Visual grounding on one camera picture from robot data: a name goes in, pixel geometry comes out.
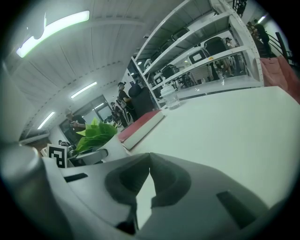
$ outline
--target red book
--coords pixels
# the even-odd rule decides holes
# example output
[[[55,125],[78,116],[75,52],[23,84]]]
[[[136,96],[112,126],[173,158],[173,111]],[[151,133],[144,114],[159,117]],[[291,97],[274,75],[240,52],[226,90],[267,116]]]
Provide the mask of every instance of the red book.
[[[121,132],[118,138],[124,147],[132,149],[163,118],[164,114],[161,110],[148,112]]]

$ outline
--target metal shelving unit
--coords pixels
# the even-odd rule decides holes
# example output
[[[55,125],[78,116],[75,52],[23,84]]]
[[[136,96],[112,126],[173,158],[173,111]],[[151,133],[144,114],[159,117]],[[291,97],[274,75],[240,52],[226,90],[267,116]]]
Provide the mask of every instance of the metal shelving unit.
[[[203,9],[202,12],[198,11],[198,15],[195,14],[195,6],[197,4],[197,9]],[[202,21],[203,18],[212,11],[218,13],[218,15],[211,17]],[[140,70],[137,62],[140,59],[149,58],[152,54],[160,47],[160,45],[165,41],[165,38],[171,37],[178,29],[185,27],[182,24],[176,25],[177,21],[179,23],[185,23],[187,26],[190,23],[199,24],[196,25],[193,30],[190,30],[185,35],[180,37],[175,41],[169,48],[167,48],[146,70],[144,73]],[[177,28],[168,28],[168,26],[178,26]],[[186,0],[176,7],[152,32],[148,40],[142,46],[137,57],[134,60],[137,68],[139,69],[145,82],[147,82],[147,77],[149,74],[161,70],[164,66],[170,63],[173,59],[187,51],[188,49],[194,47],[196,44],[203,42],[219,33],[230,30],[234,37],[239,43],[239,47],[220,52],[213,56],[203,59],[200,62],[192,64],[191,66],[183,69],[182,71],[172,75],[171,77],[165,79],[160,84],[155,87],[151,87],[148,83],[148,87],[154,96],[153,90],[168,83],[181,75],[184,75],[194,68],[200,67],[205,64],[209,64],[212,61],[223,59],[237,53],[243,53],[244,60],[246,62],[247,75],[241,75],[236,77],[226,78],[224,80],[218,80],[213,82],[207,82],[194,87],[190,87],[177,92],[179,98],[187,98],[191,96],[201,95],[203,93],[239,89],[239,88],[250,88],[250,87],[262,87],[263,86],[263,73],[259,60],[258,50],[255,43],[245,26],[241,18],[237,13],[228,5],[225,0]],[[158,106],[160,107],[161,101],[156,99]]]
[[[150,58],[173,33],[212,11],[210,0],[185,0],[154,29],[135,59]]]
[[[228,30],[229,12],[222,13],[198,24],[166,49],[143,73],[144,75],[160,70],[171,60],[178,57],[196,44]]]

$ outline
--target black slot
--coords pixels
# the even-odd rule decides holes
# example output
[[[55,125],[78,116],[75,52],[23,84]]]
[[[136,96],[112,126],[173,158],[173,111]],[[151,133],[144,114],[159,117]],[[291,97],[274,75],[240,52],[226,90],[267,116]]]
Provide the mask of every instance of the black slot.
[[[250,210],[235,196],[233,196],[231,192],[226,191],[218,193],[217,198],[226,208],[240,229],[248,226],[250,223],[256,220],[255,216],[250,212]]]
[[[86,175],[85,173],[79,173],[76,175],[64,177],[64,179],[66,180],[66,182],[73,182],[86,177],[88,177],[88,175]]]

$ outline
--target green plant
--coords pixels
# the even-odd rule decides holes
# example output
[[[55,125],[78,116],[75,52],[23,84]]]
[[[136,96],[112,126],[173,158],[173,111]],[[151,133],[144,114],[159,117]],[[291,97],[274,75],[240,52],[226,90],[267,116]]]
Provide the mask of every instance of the green plant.
[[[95,146],[102,147],[118,132],[112,125],[106,123],[98,124],[96,118],[93,119],[91,124],[85,124],[85,127],[84,131],[77,132],[84,136],[80,139],[75,149],[78,153]]]

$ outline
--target black chair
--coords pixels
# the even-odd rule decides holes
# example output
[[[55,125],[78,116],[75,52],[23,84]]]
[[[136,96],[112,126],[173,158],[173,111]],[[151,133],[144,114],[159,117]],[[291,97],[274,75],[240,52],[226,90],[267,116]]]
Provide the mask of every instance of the black chair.
[[[148,88],[142,88],[140,91],[134,88],[135,86],[131,87],[128,91],[128,94],[131,97],[131,103],[135,108],[137,118],[140,118],[145,113],[153,111],[155,107],[151,100]]]

